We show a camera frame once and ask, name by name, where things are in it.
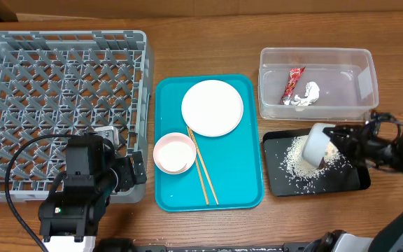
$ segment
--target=chopsticks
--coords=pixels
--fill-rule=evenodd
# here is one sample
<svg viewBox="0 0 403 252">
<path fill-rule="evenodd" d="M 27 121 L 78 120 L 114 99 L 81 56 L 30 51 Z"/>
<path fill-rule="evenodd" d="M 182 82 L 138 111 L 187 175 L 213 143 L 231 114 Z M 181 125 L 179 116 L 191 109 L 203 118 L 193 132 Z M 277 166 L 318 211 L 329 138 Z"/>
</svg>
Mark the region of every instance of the chopsticks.
<svg viewBox="0 0 403 252">
<path fill-rule="evenodd" d="M 211 179 L 209 178 L 208 170 L 206 170 L 206 166 L 204 165 L 204 161 L 203 161 L 203 158 L 202 158 L 202 154 L 200 153 L 199 146 L 198 146 L 198 144 L 197 144 L 197 141 L 195 140 L 194 132 L 192 131 L 192 129 L 189 128 L 189 126 L 186 126 L 186 127 L 187 127 L 187 129 L 188 129 L 188 135 L 189 135 L 189 137 L 192 139 L 192 141 L 194 142 L 195 149 L 197 150 L 197 154 L 199 155 L 199 159 L 200 159 L 200 162 L 201 162 L 201 166 L 203 167 L 204 173 L 205 173 L 205 175 L 206 175 L 206 179 L 208 179 L 208 184 L 209 184 L 209 187 L 211 188 L 211 192 L 213 193 L 213 196 L 214 196 L 214 199 L 215 199 L 215 203 L 218 204 L 217 195 L 215 194 L 214 187 L 213 187 L 213 184 L 212 184 L 212 182 L 211 182 Z M 199 172 L 199 178 L 200 178 L 201 187 L 203 188 L 204 199 L 206 200 L 206 204 L 209 204 L 208 196 L 206 195 L 206 189 L 205 189 L 205 187 L 204 187 L 204 182 L 203 182 L 203 178 L 202 178 L 202 173 L 200 172 L 200 168 L 199 168 L 199 163 L 198 163 L 198 161 L 197 161 L 197 157 L 195 158 L 195 165 L 197 166 L 197 170 L 198 170 L 198 172 Z"/>
</svg>

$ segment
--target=small pink bowl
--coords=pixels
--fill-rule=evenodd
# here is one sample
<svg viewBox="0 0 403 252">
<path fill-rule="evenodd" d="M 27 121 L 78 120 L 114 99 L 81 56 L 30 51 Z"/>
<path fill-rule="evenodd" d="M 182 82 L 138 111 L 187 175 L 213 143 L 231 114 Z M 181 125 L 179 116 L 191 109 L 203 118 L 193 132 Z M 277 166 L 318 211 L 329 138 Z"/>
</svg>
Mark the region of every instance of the small pink bowl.
<svg viewBox="0 0 403 252">
<path fill-rule="evenodd" d="M 187 144 L 191 150 L 191 153 L 190 155 L 181 155 L 182 159 L 187 160 L 186 165 L 184 165 L 183 167 L 181 167 L 181 169 L 177 171 L 169 171 L 168 169 L 165 169 L 162 165 L 163 158 L 165 157 L 160 157 L 160 151 L 166 145 L 174 142 Z M 186 172 L 194 164 L 196 156 L 197 151 L 195 149 L 194 142 L 191 140 L 190 137 L 181 133 L 169 133 L 164 135 L 162 138 L 160 138 L 160 140 L 158 140 L 158 142 L 155 144 L 155 148 L 153 149 L 153 161 L 155 161 L 155 164 L 158 168 L 160 168 L 160 170 L 167 174 L 181 174 L 183 172 Z"/>
</svg>

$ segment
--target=wooden surface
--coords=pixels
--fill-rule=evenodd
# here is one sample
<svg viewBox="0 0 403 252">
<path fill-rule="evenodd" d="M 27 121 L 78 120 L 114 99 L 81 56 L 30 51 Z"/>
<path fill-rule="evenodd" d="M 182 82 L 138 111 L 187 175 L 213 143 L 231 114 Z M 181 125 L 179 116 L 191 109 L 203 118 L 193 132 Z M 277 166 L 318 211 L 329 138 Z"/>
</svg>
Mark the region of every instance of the wooden surface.
<svg viewBox="0 0 403 252">
<path fill-rule="evenodd" d="M 263 15 L 144 20 L 0 23 L 0 30 L 141 29 L 155 52 L 154 86 L 170 76 L 244 74 L 255 86 L 260 51 L 266 47 L 366 48 L 379 80 L 380 111 L 403 119 L 403 12 Z M 265 196 L 254 209 L 167 213 L 155 203 L 152 157 L 155 98 L 148 116 L 148 182 L 138 204 L 110 205 L 98 238 L 130 237 L 137 244 L 167 246 L 282 244 L 311 241 L 343 229 L 373 237 L 403 212 L 403 176 L 371 171 L 365 191 L 276 198 L 265 172 Z M 266 121 L 258 116 L 260 137 L 268 131 L 312 126 L 312 122 Z M 16 204 L 38 232 L 39 202 Z M 38 251 L 0 203 L 0 251 Z"/>
<path fill-rule="evenodd" d="M 19 14 L 87 18 L 175 18 L 221 15 L 273 15 L 403 11 L 403 0 L 0 0 L 0 18 Z"/>
</svg>

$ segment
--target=dish rack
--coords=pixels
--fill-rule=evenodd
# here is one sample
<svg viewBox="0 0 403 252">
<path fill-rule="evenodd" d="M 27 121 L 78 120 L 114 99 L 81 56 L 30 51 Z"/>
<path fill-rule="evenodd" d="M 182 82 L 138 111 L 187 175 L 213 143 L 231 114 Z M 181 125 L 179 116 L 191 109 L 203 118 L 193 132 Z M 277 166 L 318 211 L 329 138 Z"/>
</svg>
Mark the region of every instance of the dish rack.
<svg viewBox="0 0 403 252">
<path fill-rule="evenodd" d="M 8 162 L 28 140 L 45 134 L 119 130 L 117 154 L 142 154 L 146 167 L 153 52 L 142 31 L 0 31 L 0 202 Z M 44 200 L 66 169 L 66 139 L 38 141 L 10 173 L 14 201 Z M 113 193 L 133 203 L 145 185 Z"/>
</svg>

